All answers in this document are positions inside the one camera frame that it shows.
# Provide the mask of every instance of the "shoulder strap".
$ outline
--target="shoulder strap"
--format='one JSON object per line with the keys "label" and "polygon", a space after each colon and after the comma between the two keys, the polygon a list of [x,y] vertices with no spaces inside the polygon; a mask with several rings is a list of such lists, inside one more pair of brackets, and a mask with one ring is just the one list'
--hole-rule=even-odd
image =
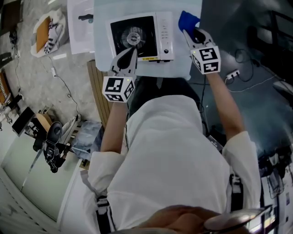
{"label": "shoulder strap", "polygon": [[112,219],[112,211],[110,204],[107,200],[107,191],[102,193],[98,193],[95,188],[92,187],[90,182],[88,181],[88,171],[81,171],[81,179],[82,182],[88,187],[90,191],[92,191],[96,195],[97,200],[97,220],[101,234],[108,234],[116,231],[114,226],[114,222]]}
{"label": "shoulder strap", "polygon": [[231,194],[231,212],[243,209],[243,184],[238,175],[232,173],[229,178],[232,188]]}

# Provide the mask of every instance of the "sleeve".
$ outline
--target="sleeve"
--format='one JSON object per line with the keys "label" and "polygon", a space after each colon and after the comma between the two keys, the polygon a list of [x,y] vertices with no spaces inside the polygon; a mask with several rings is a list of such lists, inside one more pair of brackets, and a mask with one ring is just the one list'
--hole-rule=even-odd
{"label": "sleeve", "polygon": [[233,171],[241,178],[244,208],[259,207],[261,182],[256,146],[248,132],[241,132],[226,143],[222,154]]}
{"label": "sleeve", "polygon": [[[115,152],[93,152],[88,170],[88,181],[98,193],[108,188],[116,172],[124,162],[125,156]],[[86,223],[92,234],[99,233],[96,215],[95,194],[86,187],[83,198],[83,211]]]}

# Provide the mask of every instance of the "white shirt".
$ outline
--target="white shirt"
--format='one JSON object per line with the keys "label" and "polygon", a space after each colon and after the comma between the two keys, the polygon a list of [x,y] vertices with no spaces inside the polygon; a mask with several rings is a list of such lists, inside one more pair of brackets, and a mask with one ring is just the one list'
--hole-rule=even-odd
{"label": "white shirt", "polygon": [[[247,132],[231,138],[221,155],[202,134],[201,116],[186,96],[163,96],[145,103],[127,122],[129,152],[92,154],[89,182],[107,189],[117,229],[146,221],[171,205],[199,206],[218,213],[230,204],[231,168],[244,185],[244,208],[260,201],[255,144]],[[94,195],[84,200],[93,233],[99,233]]]}

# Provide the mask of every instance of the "yellow label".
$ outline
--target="yellow label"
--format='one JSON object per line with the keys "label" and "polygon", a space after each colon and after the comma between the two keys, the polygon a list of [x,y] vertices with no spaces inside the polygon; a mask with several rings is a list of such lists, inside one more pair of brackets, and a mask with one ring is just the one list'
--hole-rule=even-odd
{"label": "yellow label", "polygon": [[146,60],[157,60],[157,57],[151,57],[151,58],[142,58],[143,61],[146,61]]}

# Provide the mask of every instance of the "floor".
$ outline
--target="floor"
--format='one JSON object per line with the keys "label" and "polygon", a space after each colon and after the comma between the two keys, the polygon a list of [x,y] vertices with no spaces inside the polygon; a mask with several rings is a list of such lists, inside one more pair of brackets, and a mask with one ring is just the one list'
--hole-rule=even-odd
{"label": "floor", "polygon": [[[63,82],[52,76],[51,60],[48,57],[36,58],[30,53],[30,38],[33,27],[40,16],[59,7],[62,7],[63,12],[67,12],[67,0],[56,0],[49,5],[48,2],[49,0],[24,0],[23,22],[18,24],[18,47],[21,57],[19,61],[16,59],[5,66],[5,72],[13,95],[18,93],[20,84],[20,92],[24,95],[26,104],[33,111],[38,112],[45,106],[52,107],[60,121],[65,123],[73,115],[76,115],[76,104],[67,97],[68,91]],[[0,37],[0,53],[10,51],[12,50],[7,33]],[[78,112],[83,119],[99,121],[100,117],[87,72],[87,62],[94,59],[94,54],[72,55],[68,40],[59,50],[50,54],[50,57],[63,53],[66,53],[66,58],[53,60],[57,75],[68,85],[72,97],[78,104]]]}
{"label": "floor", "polygon": [[[201,12],[201,27],[207,30],[221,50],[222,70],[225,77],[235,69],[240,70],[241,77],[246,80],[252,74],[250,62],[239,64],[235,61],[236,49],[245,49],[251,57],[259,59],[256,50],[246,45],[246,29],[249,25],[269,25],[269,10],[275,10],[287,16],[293,15],[293,7],[287,0],[222,0],[203,1]],[[270,42],[270,34],[264,32],[259,36]],[[194,66],[191,69],[191,83],[204,83],[204,76]],[[254,66],[254,75],[251,81],[244,83],[239,79],[229,85],[230,90],[243,90],[257,83],[271,78],[273,75],[263,67]],[[233,92],[244,118],[246,129],[256,143],[258,155],[274,150],[280,144],[288,141],[288,133],[293,128],[293,111],[286,99],[272,87],[277,79],[272,78],[263,84],[257,85],[243,92]],[[202,94],[202,85],[192,85],[199,97]],[[215,101],[211,89],[206,87],[204,105],[209,127],[219,124]]]}

